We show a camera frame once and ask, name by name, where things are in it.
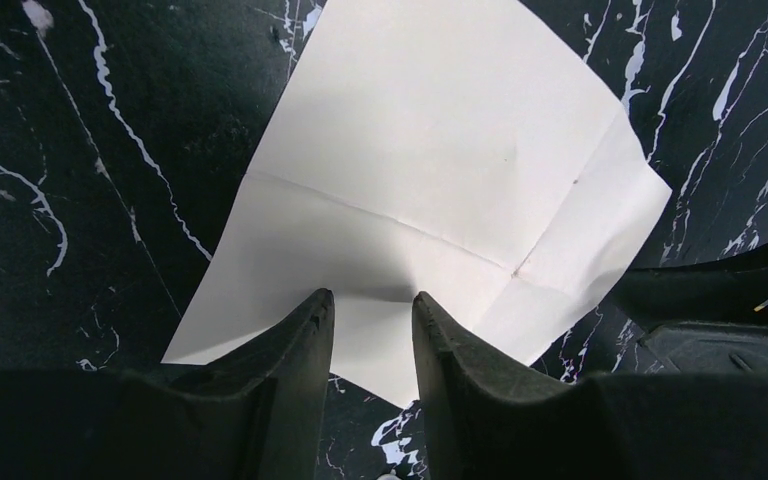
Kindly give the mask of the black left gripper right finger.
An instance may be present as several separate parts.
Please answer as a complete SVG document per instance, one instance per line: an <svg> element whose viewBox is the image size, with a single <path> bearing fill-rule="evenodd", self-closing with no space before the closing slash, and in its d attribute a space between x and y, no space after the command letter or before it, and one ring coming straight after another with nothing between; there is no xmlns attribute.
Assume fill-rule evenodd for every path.
<svg viewBox="0 0 768 480"><path fill-rule="evenodd" d="M608 374L567 384L431 295L412 343L434 479L768 479L768 374Z"/></svg>

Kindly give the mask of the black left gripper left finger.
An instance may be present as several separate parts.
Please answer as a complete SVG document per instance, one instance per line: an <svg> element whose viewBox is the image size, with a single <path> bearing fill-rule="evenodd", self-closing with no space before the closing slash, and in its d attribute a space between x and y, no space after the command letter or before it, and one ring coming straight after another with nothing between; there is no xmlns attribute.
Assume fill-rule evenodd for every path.
<svg viewBox="0 0 768 480"><path fill-rule="evenodd" d="M0 479L311 479L334 321L333 293L318 289L168 383L0 370Z"/></svg>

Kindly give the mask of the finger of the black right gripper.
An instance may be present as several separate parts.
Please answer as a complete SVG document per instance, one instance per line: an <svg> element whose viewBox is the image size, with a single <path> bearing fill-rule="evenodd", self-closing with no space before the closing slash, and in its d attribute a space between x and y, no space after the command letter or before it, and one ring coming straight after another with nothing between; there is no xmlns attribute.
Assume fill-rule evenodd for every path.
<svg viewBox="0 0 768 480"><path fill-rule="evenodd" d="M608 295L671 373L768 374L768 243L681 267L628 270Z"/></svg>

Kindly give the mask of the cream paper letter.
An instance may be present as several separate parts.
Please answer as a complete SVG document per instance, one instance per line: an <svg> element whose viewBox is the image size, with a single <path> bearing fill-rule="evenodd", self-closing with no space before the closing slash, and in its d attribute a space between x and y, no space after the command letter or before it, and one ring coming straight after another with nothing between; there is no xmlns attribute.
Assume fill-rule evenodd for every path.
<svg viewBox="0 0 768 480"><path fill-rule="evenodd" d="M417 293L530 364L670 195L620 101L521 3L330 1L163 359L216 360L327 288L331 371L407 407Z"/></svg>

